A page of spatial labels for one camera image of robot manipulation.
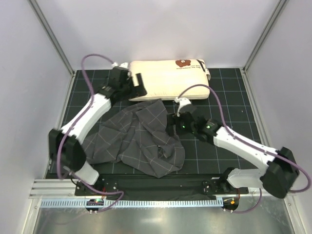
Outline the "left aluminium corner post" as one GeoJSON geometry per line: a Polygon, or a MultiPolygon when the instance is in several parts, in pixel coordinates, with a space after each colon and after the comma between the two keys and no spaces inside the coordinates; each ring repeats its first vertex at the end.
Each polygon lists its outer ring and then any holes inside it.
{"type": "Polygon", "coordinates": [[[41,26],[43,27],[46,35],[48,36],[50,42],[52,43],[56,53],[58,54],[59,58],[61,59],[62,63],[64,64],[65,68],[69,72],[69,74],[73,77],[75,70],[72,68],[67,56],[65,55],[64,50],[62,49],[55,33],[53,32],[47,18],[45,17],[41,7],[39,6],[36,0],[28,0],[27,1],[31,6],[32,10],[34,11],[37,19],[39,20],[41,26]]]}

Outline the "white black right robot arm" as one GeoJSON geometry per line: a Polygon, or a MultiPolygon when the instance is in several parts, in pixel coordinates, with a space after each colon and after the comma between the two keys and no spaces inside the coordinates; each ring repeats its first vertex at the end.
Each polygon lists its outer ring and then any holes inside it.
{"type": "Polygon", "coordinates": [[[285,198],[299,176],[290,149],[277,150],[246,138],[228,126],[199,114],[187,104],[178,113],[167,115],[169,136],[193,134],[202,142],[230,151],[250,162],[254,169],[228,168],[221,176],[220,189],[231,193],[236,188],[260,188],[276,198],[285,198]]]}

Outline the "dark grey checked pillowcase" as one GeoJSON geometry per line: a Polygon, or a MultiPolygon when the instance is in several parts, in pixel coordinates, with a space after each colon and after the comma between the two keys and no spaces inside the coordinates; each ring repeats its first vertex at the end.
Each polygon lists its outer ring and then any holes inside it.
{"type": "Polygon", "coordinates": [[[84,140],[87,161],[122,162],[156,178],[181,170],[185,149],[177,135],[166,133],[167,114],[160,99],[125,107],[84,140]]]}

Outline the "right aluminium corner post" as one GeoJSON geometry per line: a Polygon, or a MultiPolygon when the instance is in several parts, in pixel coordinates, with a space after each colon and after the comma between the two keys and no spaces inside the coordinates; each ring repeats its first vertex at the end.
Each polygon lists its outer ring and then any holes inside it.
{"type": "Polygon", "coordinates": [[[256,58],[258,52],[260,51],[261,47],[265,43],[266,39],[268,38],[270,32],[272,31],[274,25],[276,24],[277,20],[279,19],[280,15],[282,14],[284,8],[288,4],[288,0],[279,0],[271,13],[264,29],[262,30],[260,37],[258,38],[250,56],[248,57],[246,64],[243,67],[244,73],[247,73],[249,68],[251,67],[254,59],[256,58]]]}

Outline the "cream white pillow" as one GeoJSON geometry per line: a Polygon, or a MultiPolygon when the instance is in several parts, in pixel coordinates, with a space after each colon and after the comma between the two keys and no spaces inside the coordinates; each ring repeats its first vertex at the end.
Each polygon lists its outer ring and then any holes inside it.
{"type": "Polygon", "coordinates": [[[133,75],[141,74],[147,92],[131,101],[174,100],[188,87],[208,85],[211,79],[202,59],[132,61],[129,70],[133,75]]]}

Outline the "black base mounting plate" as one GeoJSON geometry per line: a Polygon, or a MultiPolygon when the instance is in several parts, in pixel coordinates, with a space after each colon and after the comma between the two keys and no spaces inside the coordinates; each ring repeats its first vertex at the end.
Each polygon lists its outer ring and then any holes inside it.
{"type": "Polygon", "coordinates": [[[124,200],[192,200],[211,196],[248,194],[248,188],[235,189],[219,179],[220,174],[173,174],[156,178],[143,174],[101,174],[95,188],[113,193],[123,191],[124,200]]]}

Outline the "aluminium corner post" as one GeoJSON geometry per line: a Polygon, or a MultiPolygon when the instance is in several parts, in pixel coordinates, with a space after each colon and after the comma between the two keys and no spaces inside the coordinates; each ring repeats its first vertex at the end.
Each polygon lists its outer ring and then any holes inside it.
{"type": "Polygon", "coordinates": [[[260,37],[258,38],[250,56],[248,57],[246,64],[243,67],[244,73],[247,73],[249,68],[251,67],[254,59],[256,58],[258,52],[260,51],[261,47],[265,43],[266,39],[268,38],[270,32],[272,31],[274,25],[276,24],[277,20],[279,19],[280,15],[282,14],[284,8],[288,4],[288,0],[279,0],[271,13],[264,29],[262,30],[260,37]]]}
{"type": "Polygon", "coordinates": [[[62,49],[55,33],[53,32],[47,18],[45,17],[41,7],[39,6],[36,0],[28,0],[27,1],[31,6],[32,10],[34,11],[37,19],[39,20],[41,26],[43,27],[46,35],[48,36],[50,42],[52,43],[56,53],[58,54],[59,58],[61,59],[62,63],[64,64],[65,68],[69,72],[69,74],[73,77],[75,70],[72,68],[67,56],[65,55],[64,50],[62,49]]]}

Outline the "aluminium frame rail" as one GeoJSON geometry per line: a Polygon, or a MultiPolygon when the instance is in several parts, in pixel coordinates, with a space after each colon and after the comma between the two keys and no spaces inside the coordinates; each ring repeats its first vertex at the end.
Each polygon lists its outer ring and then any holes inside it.
{"type": "Polygon", "coordinates": [[[72,197],[75,190],[76,185],[70,179],[35,179],[29,198],[72,197]]]}

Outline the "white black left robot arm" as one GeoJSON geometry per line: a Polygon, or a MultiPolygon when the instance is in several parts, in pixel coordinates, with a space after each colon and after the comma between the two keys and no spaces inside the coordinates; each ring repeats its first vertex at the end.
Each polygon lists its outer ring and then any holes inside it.
{"type": "Polygon", "coordinates": [[[63,178],[61,170],[65,169],[84,181],[88,192],[98,195],[103,190],[103,183],[98,180],[99,173],[87,161],[82,144],[96,122],[115,103],[145,96],[147,91],[142,74],[117,66],[110,71],[107,83],[90,93],[89,101],[71,121],[49,132],[48,142],[50,158],[56,163],[59,179],[63,178]]]}

